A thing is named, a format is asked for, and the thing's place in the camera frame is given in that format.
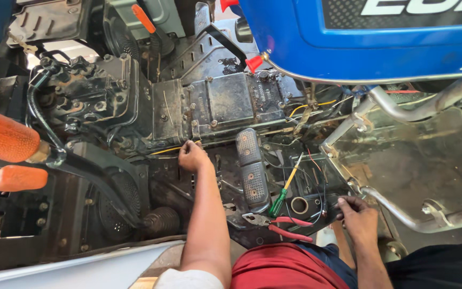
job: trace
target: orange handle grip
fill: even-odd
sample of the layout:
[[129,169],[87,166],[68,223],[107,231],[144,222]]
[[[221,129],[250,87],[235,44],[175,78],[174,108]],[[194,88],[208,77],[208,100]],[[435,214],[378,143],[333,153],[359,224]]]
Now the orange handle grip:
[[47,172],[43,169],[9,165],[0,168],[0,192],[17,192],[43,188]]
[[151,20],[147,15],[145,15],[144,10],[138,6],[138,4],[133,4],[132,6],[133,14],[138,18],[138,20],[144,25],[145,29],[149,31],[149,33],[154,33],[156,31],[155,26],[152,24]]
[[32,156],[40,144],[36,131],[0,115],[0,159],[21,162]]

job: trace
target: human arm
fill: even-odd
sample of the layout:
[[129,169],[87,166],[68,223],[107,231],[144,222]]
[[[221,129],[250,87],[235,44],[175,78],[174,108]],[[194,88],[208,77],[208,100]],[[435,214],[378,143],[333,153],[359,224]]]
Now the human arm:
[[352,196],[341,196],[338,205],[337,219],[344,219],[356,251],[359,289],[393,289],[377,248],[377,210]]
[[181,257],[181,271],[206,271],[227,288],[231,283],[230,239],[215,168],[201,144],[190,140],[179,152],[179,165],[197,174],[196,196]]

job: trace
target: pliers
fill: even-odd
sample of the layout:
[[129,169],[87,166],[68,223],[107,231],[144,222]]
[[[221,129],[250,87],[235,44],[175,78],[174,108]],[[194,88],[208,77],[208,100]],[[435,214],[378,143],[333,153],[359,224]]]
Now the pliers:
[[299,226],[309,226],[309,225],[312,225],[312,223],[310,222],[305,222],[303,220],[299,220],[295,218],[290,219],[290,217],[287,217],[287,216],[279,216],[272,220],[272,218],[268,218],[266,216],[253,214],[253,213],[243,214],[242,218],[246,219],[249,223],[253,225],[268,226],[268,229],[270,231],[274,231],[278,233],[279,235],[290,238],[290,239],[296,239],[296,240],[301,240],[301,241],[306,241],[306,242],[313,241],[313,239],[308,236],[285,231],[273,224],[273,223],[292,223],[292,224],[297,224]]

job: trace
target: human hand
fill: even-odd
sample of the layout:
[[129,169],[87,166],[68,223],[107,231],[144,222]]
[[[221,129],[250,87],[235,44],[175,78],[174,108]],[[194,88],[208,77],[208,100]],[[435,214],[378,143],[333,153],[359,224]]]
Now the human hand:
[[336,218],[344,220],[343,225],[351,236],[354,247],[377,250],[377,210],[354,196],[340,196],[338,206],[343,213]]
[[208,165],[213,167],[208,154],[202,149],[201,142],[195,143],[191,140],[187,140],[179,150],[178,161],[183,169],[192,173],[198,172]]

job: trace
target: green screwdriver handle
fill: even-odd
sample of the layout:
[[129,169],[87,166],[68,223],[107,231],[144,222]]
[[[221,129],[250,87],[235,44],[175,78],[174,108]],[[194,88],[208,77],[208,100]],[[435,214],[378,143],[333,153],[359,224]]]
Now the green screwdriver handle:
[[283,204],[284,198],[286,198],[286,189],[281,189],[279,197],[277,197],[272,207],[270,207],[270,210],[268,210],[268,215],[270,215],[270,217],[277,218],[277,215],[281,210],[281,205]]

